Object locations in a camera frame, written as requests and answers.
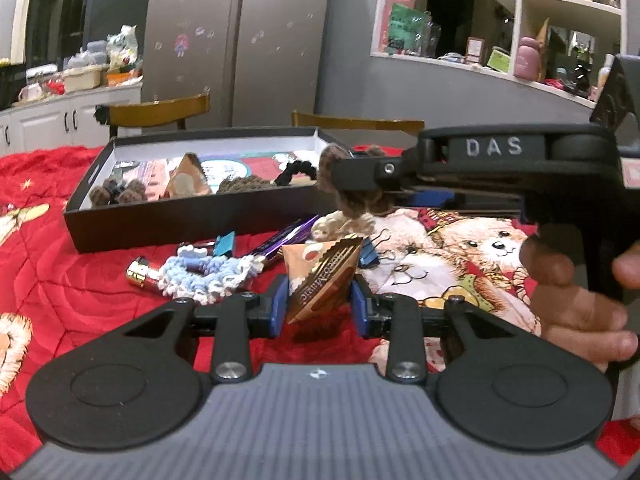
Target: brown crochet item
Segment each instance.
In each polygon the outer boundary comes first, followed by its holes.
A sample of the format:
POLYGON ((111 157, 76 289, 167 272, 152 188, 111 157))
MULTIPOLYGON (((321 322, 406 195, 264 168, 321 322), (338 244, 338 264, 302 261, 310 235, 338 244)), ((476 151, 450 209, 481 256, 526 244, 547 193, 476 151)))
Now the brown crochet item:
POLYGON ((95 186, 89 192, 91 207, 105 206, 110 203, 125 204, 133 202, 146 202, 146 186, 134 178, 126 187, 119 186, 118 181, 109 177, 102 186, 95 186))
POLYGON ((270 180, 257 175, 227 177, 220 182, 216 194, 248 191, 250 189, 270 189, 271 187, 276 187, 276 185, 270 180))
MULTIPOLYGON (((369 146, 366 151, 370 156, 384 156, 379 146, 369 146)), ((324 192, 335 195, 338 209, 347 218, 359 218, 364 213, 382 216, 394 208, 394 197, 381 190, 376 191, 343 191, 338 192, 331 181, 331 166, 336 160, 351 158, 351 153, 337 144, 329 144, 321 153, 318 164, 318 187, 324 192)))

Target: black crochet item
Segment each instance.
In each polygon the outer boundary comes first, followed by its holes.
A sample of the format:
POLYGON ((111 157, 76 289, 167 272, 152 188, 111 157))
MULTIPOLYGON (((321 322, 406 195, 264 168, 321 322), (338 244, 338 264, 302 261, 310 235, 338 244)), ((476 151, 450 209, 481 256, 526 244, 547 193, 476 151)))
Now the black crochet item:
POLYGON ((318 170, 311 165, 308 160, 295 160, 287 164, 285 170, 276 177, 273 183, 276 186, 288 186, 291 184, 291 179, 296 174, 305 174, 311 180, 318 179, 318 170))

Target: wooden chair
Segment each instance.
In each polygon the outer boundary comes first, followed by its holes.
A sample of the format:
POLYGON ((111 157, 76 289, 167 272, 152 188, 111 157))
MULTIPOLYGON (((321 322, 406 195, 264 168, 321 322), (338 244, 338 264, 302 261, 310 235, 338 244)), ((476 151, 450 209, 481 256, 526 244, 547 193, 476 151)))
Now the wooden chair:
POLYGON ((349 119, 303 114, 296 110, 291 113, 291 124, 292 126, 314 126, 327 130, 382 130, 388 132, 405 132, 412 136, 417 136, 424 130, 424 121, 349 119))
POLYGON ((179 130, 186 130, 186 119, 205 114, 209 109, 209 94, 200 94, 137 105, 99 105, 95 107, 94 117, 100 124, 109 125, 113 138, 118 136, 118 128, 151 128, 177 123, 179 130))

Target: finger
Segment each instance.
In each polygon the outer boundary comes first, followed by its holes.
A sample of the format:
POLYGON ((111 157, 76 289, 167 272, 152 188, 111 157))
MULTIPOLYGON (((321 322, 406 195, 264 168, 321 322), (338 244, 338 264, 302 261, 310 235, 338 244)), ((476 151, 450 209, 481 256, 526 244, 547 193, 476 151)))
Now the finger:
POLYGON ((568 256, 556 253, 531 236, 520 248, 520 261, 529 275, 543 285, 569 285, 573 283, 575 267, 568 256))
POLYGON ((530 309, 545 324, 592 332, 622 330, 627 318, 623 304, 577 285, 538 285, 530 309))
POLYGON ((613 261, 613 275, 625 288, 640 288, 640 242, 613 261))
POLYGON ((631 359, 638 348, 638 336, 631 332, 579 332, 551 326, 543 333, 547 341, 592 363, 631 359))

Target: refrigerator door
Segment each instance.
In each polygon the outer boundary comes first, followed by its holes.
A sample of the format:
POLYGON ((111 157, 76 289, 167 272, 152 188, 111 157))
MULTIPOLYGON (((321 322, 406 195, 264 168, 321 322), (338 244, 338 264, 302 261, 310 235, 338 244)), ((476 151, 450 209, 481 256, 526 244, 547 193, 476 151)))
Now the refrigerator door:
POLYGON ((313 112, 327 0, 242 0, 233 126, 313 112))
MULTIPOLYGON (((211 110, 188 128, 228 126, 239 0, 149 0, 144 49, 144 102, 211 96, 211 110)), ((175 126, 162 126, 170 130, 175 126)))

